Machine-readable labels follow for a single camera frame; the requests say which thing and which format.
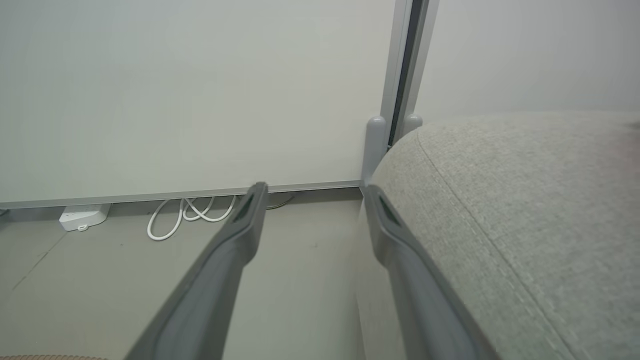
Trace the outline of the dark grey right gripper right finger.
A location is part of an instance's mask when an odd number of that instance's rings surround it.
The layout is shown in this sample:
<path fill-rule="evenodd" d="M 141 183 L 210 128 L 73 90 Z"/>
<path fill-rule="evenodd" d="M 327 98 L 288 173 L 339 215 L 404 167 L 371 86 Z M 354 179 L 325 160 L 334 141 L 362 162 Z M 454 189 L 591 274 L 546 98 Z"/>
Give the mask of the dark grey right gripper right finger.
<path fill-rule="evenodd" d="M 387 271 L 409 360 L 498 360 L 493 345 L 381 187 L 363 190 L 375 258 Z"/>

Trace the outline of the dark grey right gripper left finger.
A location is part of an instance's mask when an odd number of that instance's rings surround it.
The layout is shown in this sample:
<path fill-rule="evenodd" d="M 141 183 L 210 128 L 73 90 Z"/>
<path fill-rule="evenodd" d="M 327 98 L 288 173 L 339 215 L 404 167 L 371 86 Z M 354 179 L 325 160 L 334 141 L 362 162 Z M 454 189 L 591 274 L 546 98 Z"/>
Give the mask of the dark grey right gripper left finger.
<path fill-rule="evenodd" d="M 249 188 L 132 346 L 128 360 L 221 360 L 243 269 L 254 259 L 269 190 Z"/>

